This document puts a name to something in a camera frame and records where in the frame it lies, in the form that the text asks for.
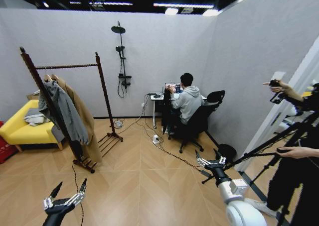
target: gray wall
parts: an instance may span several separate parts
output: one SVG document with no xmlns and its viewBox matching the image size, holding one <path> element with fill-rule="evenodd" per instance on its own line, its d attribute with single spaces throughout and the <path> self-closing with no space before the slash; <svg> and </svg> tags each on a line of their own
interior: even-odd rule
<svg viewBox="0 0 319 226">
<path fill-rule="evenodd" d="M 265 119 L 275 71 L 289 80 L 319 34 L 318 0 L 245 0 L 220 14 L 202 92 L 226 91 L 209 132 L 240 155 Z"/>
<path fill-rule="evenodd" d="M 31 8 L 36 9 L 35 5 L 24 0 L 0 0 L 0 8 Z"/>
<path fill-rule="evenodd" d="M 126 28 L 126 70 L 133 76 L 124 99 L 117 94 L 120 60 L 115 46 L 120 36 L 111 31 L 117 20 Z M 165 82 L 178 82 L 184 72 L 201 84 L 215 20 L 201 15 L 0 9 L 0 117 L 8 119 L 27 101 L 25 95 L 37 89 L 19 46 L 35 65 L 94 63 L 97 51 L 113 116 L 137 116 L 146 93 L 161 91 Z M 97 69 L 54 73 L 77 91 L 94 116 L 107 116 Z M 150 101 L 147 115 L 151 109 Z"/>
</svg>

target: beige coat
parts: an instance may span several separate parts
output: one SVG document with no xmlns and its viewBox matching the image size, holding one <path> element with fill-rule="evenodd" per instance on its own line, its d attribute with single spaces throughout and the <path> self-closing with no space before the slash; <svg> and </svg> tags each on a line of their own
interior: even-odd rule
<svg viewBox="0 0 319 226">
<path fill-rule="evenodd" d="M 84 156 L 90 157 L 93 162 L 102 162 L 100 148 L 94 133 L 94 119 L 92 115 L 76 92 L 69 85 L 67 85 L 62 78 L 58 78 L 54 74 L 52 74 L 51 77 L 69 95 L 84 123 L 86 130 L 88 131 L 89 143 L 88 145 L 82 146 Z"/>
</svg>

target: wooden floor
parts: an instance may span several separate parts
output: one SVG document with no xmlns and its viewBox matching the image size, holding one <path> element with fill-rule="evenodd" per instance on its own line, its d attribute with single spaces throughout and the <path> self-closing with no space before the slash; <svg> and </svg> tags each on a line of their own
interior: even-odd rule
<svg viewBox="0 0 319 226">
<path fill-rule="evenodd" d="M 126 119 L 126 128 L 134 119 Z M 227 226 L 225 205 L 215 181 L 205 185 L 199 172 L 184 162 L 157 149 L 141 126 L 132 125 L 119 142 L 90 174 L 74 166 L 80 185 L 87 178 L 83 202 L 84 226 Z M 109 121 L 96 120 L 98 139 L 110 131 Z M 178 152 L 180 141 L 163 136 L 163 147 L 197 166 L 195 146 L 188 144 L 183 154 Z M 202 133 L 198 142 L 205 151 L 201 155 L 214 159 L 212 141 Z M 73 155 L 69 147 L 27 150 L 0 165 L 0 224 L 3 226 L 42 225 L 46 214 L 42 200 L 63 181 L 58 198 L 76 192 L 72 171 Z M 233 169 L 233 178 L 241 178 Z M 258 199 L 249 190 L 247 197 Z M 68 213 L 62 225 L 81 223 L 81 207 Z M 269 226 L 276 221 L 265 216 Z"/>
<path fill-rule="evenodd" d="M 271 148 L 268 148 L 264 151 L 264 153 L 270 153 L 270 152 L 276 152 L 276 149 L 278 147 L 282 147 L 285 145 L 284 140 L 280 140 L 279 142 L 275 143 Z M 263 156 L 263 157 L 255 157 L 252 161 L 252 163 L 248 166 L 246 169 L 245 173 L 251 178 L 254 179 L 258 173 L 264 168 L 265 165 L 269 163 L 273 159 L 273 156 Z M 274 165 L 269 167 L 268 170 L 266 170 L 256 181 L 255 184 L 257 187 L 267 196 L 268 193 L 268 186 L 269 186 L 269 181 L 274 177 L 276 170 L 278 168 L 279 162 Z M 289 205 L 289 211 L 290 214 L 286 216 L 286 219 L 290 222 L 296 206 L 298 204 L 299 196 L 301 193 L 302 185 L 295 189 L 295 193 L 291 199 L 291 203 Z"/>
</svg>

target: clothes hanger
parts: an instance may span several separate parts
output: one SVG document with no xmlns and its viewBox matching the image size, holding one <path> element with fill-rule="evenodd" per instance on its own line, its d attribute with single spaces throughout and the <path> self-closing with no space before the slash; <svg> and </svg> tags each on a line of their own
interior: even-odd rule
<svg viewBox="0 0 319 226">
<path fill-rule="evenodd" d="M 56 76 L 54 73 L 53 73 L 53 68 L 52 67 L 50 67 L 50 70 L 51 70 L 51 78 L 53 79 L 53 80 L 59 80 L 59 77 L 58 76 Z"/>
<path fill-rule="evenodd" d="M 44 81 L 45 82 L 52 81 L 52 78 L 46 73 L 46 67 L 44 67 L 44 68 L 45 68 Z"/>
</svg>

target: gray hoodie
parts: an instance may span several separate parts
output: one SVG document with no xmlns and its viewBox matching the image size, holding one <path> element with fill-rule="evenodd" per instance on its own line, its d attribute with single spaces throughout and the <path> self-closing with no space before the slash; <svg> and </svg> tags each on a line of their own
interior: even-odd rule
<svg viewBox="0 0 319 226">
<path fill-rule="evenodd" d="M 180 109 L 180 121 L 183 124 L 187 124 L 188 120 L 195 113 L 197 108 L 204 105 L 204 100 L 201 97 L 199 88 L 195 86 L 190 86 L 183 89 L 183 92 L 179 94 L 176 101 L 172 101 L 173 108 Z"/>
</svg>

